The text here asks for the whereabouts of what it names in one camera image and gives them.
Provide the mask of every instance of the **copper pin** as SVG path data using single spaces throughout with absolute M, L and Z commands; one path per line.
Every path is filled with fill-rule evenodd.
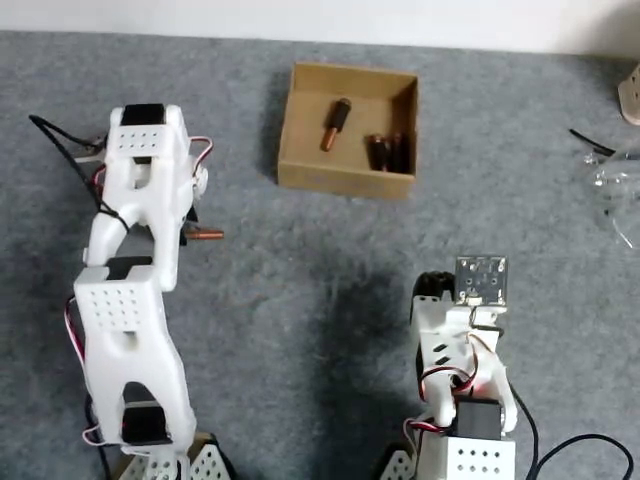
M 327 121 L 327 130 L 324 132 L 324 137 L 322 137 L 322 143 L 320 143 L 320 148 L 323 151 L 328 152 L 331 150 L 336 140 L 336 135 L 342 131 L 350 111 L 351 101 L 348 98 L 341 98 L 335 103 Z
M 215 229 L 186 230 L 184 236 L 189 240 L 222 240 L 224 232 Z

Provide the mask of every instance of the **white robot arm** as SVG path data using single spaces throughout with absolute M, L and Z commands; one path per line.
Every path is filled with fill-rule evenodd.
M 496 319 L 507 310 L 507 266 L 504 257 L 460 257 L 455 276 L 418 278 L 411 345 L 428 410 L 405 421 L 412 457 L 394 453 L 381 478 L 408 471 L 401 478 L 469 480 L 490 473 L 492 479 L 514 479 L 515 443 L 505 435 L 515 428 L 517 407 L 495 353 L 502 333 Z
M 196 420 L 162 292 L 175 288 L 182 229 L 206 188 L 207 172 L 189 155 L 190 142 L 177 106 L 113 110 L 102 192 L 111 214 L 101 210 L 94 218 L 86 268 L 74 284 L 85 381 L 104 442 L 149 457 L 150 466 L 165 465 L 164 473 L 180 469 L 183 479 Z M 116 257 L 136 223 L 148 225 L 153 257 Z M 149 478 L 157 474 L 148 470 Z

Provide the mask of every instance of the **cardboard box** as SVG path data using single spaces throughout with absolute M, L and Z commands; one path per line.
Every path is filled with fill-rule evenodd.
M 320 149 L 328 115 L 342 97 L 351 112 L 330 152 Z M 341 195 L 407 197 L 416 174 L 418 78 L 385 70 L 297 63 L 278 155 L 278 183 Z M 372 170 L 367 138 L 406 134 L 410 173 Z

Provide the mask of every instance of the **red wire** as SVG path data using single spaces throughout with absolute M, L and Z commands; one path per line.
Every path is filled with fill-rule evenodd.
M 64 306 L 65 322 L 67 323 L 69 327 L 69 331 L 71 332 L 71 336 L 72 336 L 71 341 L 74 343 L 74 345 L 78 349 L 80 356 L 84 359 L 84 345 L 78 338 L 78 332 L 76 331 L 76 328 L 73 325 L 73 322 L 71 321 L 71 302 L 73 302 L 73 300 L 75 300 L 75 296 L 69 297 L 69 299 L 67 300 L 67 303 Z
M 96 189 L 98 195 L 102 195 L 103 187 L 100 185 L 100 174 L 107 170 L 107 166 L 103 163 L 98 168 L 95 169 L 93 174 L 91 175 L 91 185 Z
M 209 154 L 213 151 L 213 140 L 208 137 L 191 137 L 189 138 L 192 142 L 207 142 L 209 145 L 205 147 L 205 149 L 200 153 L 198 158 L 196 159 L 195 167 L 193 168 L 193 174 L 196 174 L 198 167 L 203 162 L 205 158 L 209 156 Z
M 420 394 L 420 399 L 423 402 L 427 401 L 427 399 L 425 397 L 425 394 L 424 394 L 424 380 L 428 376 L 433 375 L 434 373 L 447 372 L 448 371 L 448 372 L 456 372 L 458 374 L 462 374 L 463 376 L 465 376 L 467 379 L 462 384 L 458 385 L 457 387 L 452 388 L 452 390 L 454 392 L 462 392 L 462 391 L 466 390 L 467 388 L 471 387 L 471 384 L 475 380 L 476 374 L 478 373 L 478 354 L 476 353 L 476 350 L 475 350 L 475 347 L 473 346 L 473 344 L 470 343 L 470 345 L 471 345 L 471 349 L 473 350 L 473 364 L 474 364 L 473 373 L 471 375 L 469 375 L 469 373 L 465 372 L 461 368 L 450 367 L 450 366 L 446 366 L 446 365 L 442 365 L 442 366 L 439 366 L 439 367 L 434 367 L 434 368 L 432 368 L 430 370 L 427 370 L 420 377 L 420 383 L 419 383 L 419 389 L 418 389 L 418 392 Z

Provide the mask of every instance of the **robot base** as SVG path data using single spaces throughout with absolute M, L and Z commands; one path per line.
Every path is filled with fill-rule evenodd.
M 191 470 L 189 480 L 233 480 L 235 472 L 223 457 L 215 437 L 208 433 L 196 433 L 189 449 Z M 143 456 L 127 455 L 120 463 L 114 480 L 177 480 L 175 465 L 149 465 Z

